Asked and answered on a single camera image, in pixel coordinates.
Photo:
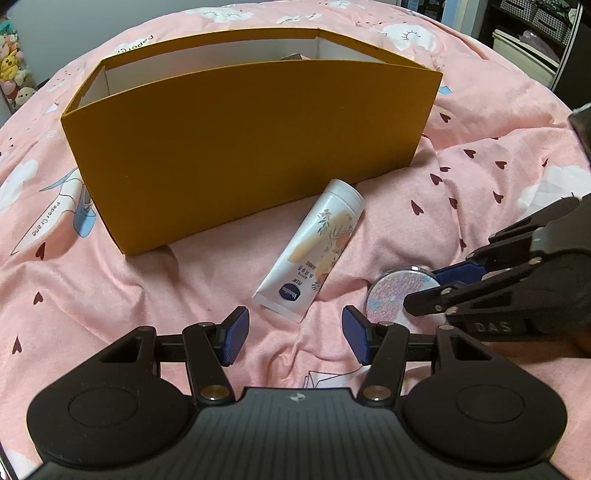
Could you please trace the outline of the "round glitter compact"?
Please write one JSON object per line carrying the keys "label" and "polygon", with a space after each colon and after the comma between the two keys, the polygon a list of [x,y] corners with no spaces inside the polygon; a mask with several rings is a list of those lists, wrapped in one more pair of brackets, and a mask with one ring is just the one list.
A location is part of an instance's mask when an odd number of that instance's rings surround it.
{"label": "round glitter compact", "polygon": [[446,323],[443,314],[413,316],[404,307],[407,295],[438,287],[440,283],[428,271],[417,266],[386,272],[370,287],[366,299],[365,316],[372,323],[394,322],[411,333],[434,334]]}

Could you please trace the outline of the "white lotion tube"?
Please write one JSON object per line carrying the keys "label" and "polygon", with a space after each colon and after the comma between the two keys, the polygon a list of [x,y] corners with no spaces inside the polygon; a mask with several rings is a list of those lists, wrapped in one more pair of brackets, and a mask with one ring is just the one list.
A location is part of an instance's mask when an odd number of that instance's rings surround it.
{"label": "white lotion tube", "polygon": [[284,318],[301,321],[353,236],[365,200],[333,179],[283,249],[253,299]]}

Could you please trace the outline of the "dark grey small box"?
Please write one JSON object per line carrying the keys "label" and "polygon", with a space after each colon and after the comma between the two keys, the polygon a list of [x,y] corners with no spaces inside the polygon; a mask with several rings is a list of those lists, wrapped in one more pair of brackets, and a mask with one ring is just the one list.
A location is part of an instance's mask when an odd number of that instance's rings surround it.
{"label": "dark grey small box", "polygon": [[307,56],[304,56],[300,52],[291,53],[291,54],[288,54],[288,55],[283,56],[283,57],[280,58],[280,60],[283,60],[283,61],[287,61],[287,60],[308,60],[308,59],[310,59],[310,58],[308,58]]}

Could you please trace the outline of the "pink printed bed quilt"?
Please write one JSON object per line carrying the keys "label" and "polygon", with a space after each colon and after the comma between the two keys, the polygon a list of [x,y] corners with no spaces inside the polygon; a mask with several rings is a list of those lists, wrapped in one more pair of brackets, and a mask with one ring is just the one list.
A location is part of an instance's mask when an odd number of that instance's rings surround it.
{"label": "pink printed bed quilt", "polygon": [[[83,187],[60,116],[104,57],[192,34],[271,25],[321,27],[443,75],[411,166],[359,189],[367,208],[304,320],[252,294],[310,200],[267,210],[127,258]],[[341,331],[343,306],[410,265],[438,269],[564,196],[590,189],[568,108],[480,42],[376,1],[276,1],[180,11],[114,36],[58,70],[1,130],[1,441],[17,473],[38,465],[26,410],[45,386],[135,327],[177,333],[249,306],[228,372],[245,386],[360,386],[366,370]]]}

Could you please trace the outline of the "orange cardboard box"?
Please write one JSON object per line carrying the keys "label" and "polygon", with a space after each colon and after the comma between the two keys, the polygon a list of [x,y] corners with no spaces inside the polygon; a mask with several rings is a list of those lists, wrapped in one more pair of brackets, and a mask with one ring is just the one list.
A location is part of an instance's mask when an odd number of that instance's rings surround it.
{"label": "orange cardboard box", "polygon": [[[300,52],[308,60],[280,60]],[[315,28],[221,30],[101,60],[61,125],[111,238],[136,255],[407,167],[442,74]]]}

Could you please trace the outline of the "storage shelf with baskets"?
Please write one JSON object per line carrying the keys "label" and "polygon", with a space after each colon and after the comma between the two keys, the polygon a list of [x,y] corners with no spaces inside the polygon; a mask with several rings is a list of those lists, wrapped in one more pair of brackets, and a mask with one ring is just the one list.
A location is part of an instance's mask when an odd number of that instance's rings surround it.
{"label": "storage shelf with baskets", "polygon": [[478,39],[570,108],[590,101],[588,1],[490,1]]}

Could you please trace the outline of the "hanging plush toy stack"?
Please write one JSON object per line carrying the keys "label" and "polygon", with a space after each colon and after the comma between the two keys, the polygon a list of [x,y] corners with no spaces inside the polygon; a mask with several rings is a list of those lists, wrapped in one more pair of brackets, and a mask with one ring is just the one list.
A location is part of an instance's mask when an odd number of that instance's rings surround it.
{"label": "hanging plush toy stack", "polygon": [[27,68],[18,32],[6,15],[1,17],[0,37],[1,93],[14,113],[36,93],[37,85]]}

